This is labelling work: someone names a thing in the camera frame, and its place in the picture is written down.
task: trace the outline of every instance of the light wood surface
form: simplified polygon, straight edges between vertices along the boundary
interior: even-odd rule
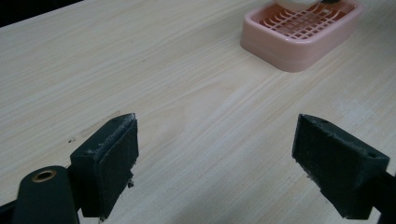
[[[306,113],[396,173],[396,2],[361,1],[355,34],[296,74],[239,46],[259,0],[87,0],[1,28],[0,203],[135,112],[135,187],[106,223],[376,223],[342,219],[291,157]]]

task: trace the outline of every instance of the soap dish drainage slots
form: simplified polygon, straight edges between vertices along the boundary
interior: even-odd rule
[[[241,46],[288,72],[300,72],[353,33],[362,12],[355,0],[292,12],[275,3],[245,16]]]

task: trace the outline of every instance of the soap dish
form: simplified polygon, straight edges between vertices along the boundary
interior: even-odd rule
[[[362,11],[355,0],[299,12],[268,3],[245,15],[241,46],[280,70],[301,72],[348,39]]]

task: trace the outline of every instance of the pink tray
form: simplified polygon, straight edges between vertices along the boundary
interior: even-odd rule
[[[348,39],[362,11],[355,0],[299,12],[269,3],[245,15],[241,46],[280,70],[301,72]]]

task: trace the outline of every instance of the table surface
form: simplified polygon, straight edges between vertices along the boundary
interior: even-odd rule
[[[305,113],[396,172],[396,2],[361,1],[354,35],[301,73],[240,47],[259,0],[86,0],[1,28],[0,203],[135,112],[135,187],[106,223],[376,223],[342,219],[291,157]]]

